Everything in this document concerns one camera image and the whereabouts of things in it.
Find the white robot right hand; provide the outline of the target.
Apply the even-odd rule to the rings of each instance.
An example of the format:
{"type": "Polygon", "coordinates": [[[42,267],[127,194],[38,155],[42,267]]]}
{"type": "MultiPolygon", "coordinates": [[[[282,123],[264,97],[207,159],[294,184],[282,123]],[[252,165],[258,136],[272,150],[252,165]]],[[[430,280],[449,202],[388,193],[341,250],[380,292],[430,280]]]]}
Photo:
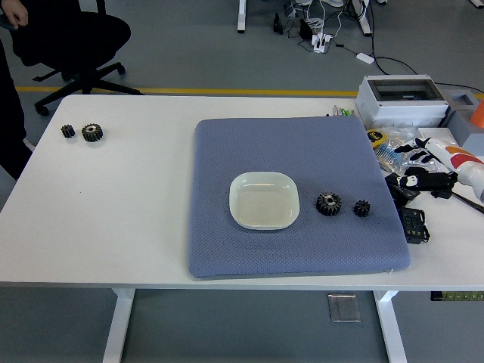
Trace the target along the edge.
{"type": "Polygon", "coordinates": [[[476,197],[483,201],[483,161],[472,153],[437,138],[416,138],[395,149],[396,153],[412,154],[410,159],[423,164],[436,160],[447,172],[428,172],[423,167],[412,166],[403,176],[389,178],[391,185],[411,191],[430,191],[434,197],[449,198],[456,182],[468,185],[476,197]]]}

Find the person's hand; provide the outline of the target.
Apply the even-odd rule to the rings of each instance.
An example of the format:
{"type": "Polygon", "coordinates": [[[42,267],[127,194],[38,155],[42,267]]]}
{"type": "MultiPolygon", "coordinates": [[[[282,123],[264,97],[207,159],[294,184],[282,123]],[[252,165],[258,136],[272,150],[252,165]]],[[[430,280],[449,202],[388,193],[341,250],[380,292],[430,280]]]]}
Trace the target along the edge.
{"type": "Polygon", "coordinates": [[[29,23],[28,11],[20,0],[1,0],[1,8],[13,28],[17,29],[29,23]]]}

